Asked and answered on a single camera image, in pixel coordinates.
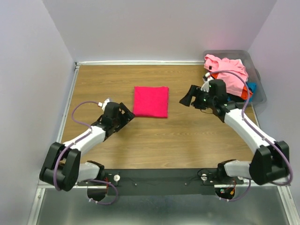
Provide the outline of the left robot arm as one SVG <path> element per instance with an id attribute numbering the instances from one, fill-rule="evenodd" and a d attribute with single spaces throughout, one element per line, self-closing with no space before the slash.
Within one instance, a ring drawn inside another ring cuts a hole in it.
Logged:
<path id="1" fill-rule="evenodd" d="M 103 114 L 76 138 L 50 145 L 39 179 L 53 185 L 58 191 L 69 191 L 81 181 L 105 180 L 104 165 L 95 161 L 81 163 L 81 157 L 96 145 L 119 132 L 135 115 L 123 104 L 106 100 L 97 104 Z"/>

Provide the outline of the magenta t-shirt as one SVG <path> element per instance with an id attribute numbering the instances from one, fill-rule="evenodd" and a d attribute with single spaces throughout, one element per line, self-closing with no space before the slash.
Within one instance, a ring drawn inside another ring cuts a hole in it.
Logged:
<path id="1" fill-rule="evenodd" d="M 137 117 L 168 118 L 168 87 L 134 87 L 133 113 Z"/>

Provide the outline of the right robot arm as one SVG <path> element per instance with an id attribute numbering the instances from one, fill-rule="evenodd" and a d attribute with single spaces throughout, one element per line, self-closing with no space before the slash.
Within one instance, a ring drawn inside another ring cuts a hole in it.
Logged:
<path id="1" fill-rule="evenodd" d="M 199 110 L 211 109 L 252 150 L 254 155 L 250 162 L 230 159 L 219 163 L 217 176 L 220 180 L 241 177 L 264 185 L 290 174 L 288 144 L 284 141 L 278 142 L 264 133 L 247 117 L 242 104 L 228 101 L 223 80 L 211 80 L 204 87 L 191 85 L 180 104 Z"/>

